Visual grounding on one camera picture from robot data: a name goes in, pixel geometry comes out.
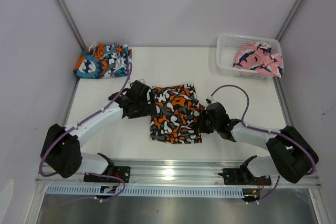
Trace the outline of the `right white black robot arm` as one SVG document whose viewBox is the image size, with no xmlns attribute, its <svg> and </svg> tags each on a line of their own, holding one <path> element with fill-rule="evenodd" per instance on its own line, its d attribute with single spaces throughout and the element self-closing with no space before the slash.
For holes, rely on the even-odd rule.
<svg viewBox="0 0 336 224">
<path fill-rule="evenodd" d="M 240 119 L 231 119 L 219 102 L 208 101 L 198 128 L 202 133 L 216 132 L 227 141 L 268 151 L 268 156 L 253 155 L 240 165 L 239 176 L 245 184 L 272 175 L 296 184 L 303 176 L 314 173 L 319 162 L 317 153 L 293 126 L 280 130 L 251 126 Z"/>
</svg>

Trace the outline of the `blue orange patterned shorts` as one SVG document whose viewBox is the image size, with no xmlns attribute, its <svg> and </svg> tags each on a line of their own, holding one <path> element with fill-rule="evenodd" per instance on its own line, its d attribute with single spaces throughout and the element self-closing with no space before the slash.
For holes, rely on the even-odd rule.
<svg viewBox="0 0 336 224">
<path fill-rule="evenodd" d="M 82 79 L 125 77 L 131 59 L 132 49 L 126 44 L 94 42 L 82 51 L 73 72 Z"/>
</svg>

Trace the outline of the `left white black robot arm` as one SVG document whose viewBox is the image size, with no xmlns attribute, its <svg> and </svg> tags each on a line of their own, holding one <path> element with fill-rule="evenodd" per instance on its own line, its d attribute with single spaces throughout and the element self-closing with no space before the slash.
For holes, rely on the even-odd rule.
<svg viewBox="0 0 336 224">
<path fill-rule="evenodd" d="M 114 163 L 106 155 L 83 153 L 81 148 L 103 128 L 124 118 L 135 119 L 156 113 L 154 92 L 141 81 L 134 81 L 90 115 L 73 123 L 52 125 L 40 154 L 39 174 L 69 178 L 75 173 L 97 176 L 102 182 L 114 176 Z"/>
</svg>

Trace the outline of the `orange camouflage shorts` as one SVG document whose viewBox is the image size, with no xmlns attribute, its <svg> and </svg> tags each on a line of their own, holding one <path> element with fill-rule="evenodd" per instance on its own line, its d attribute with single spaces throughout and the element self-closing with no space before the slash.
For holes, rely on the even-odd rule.
<svg viewBox="0 0 336 224">
<path fill-rule="evenodd" d="M 170 144 L 199 144 L 198 122 L 205 107 L 193 84 L 153 87 L 156 114 L 151 116 L 150 138 Z"/>
</svg>

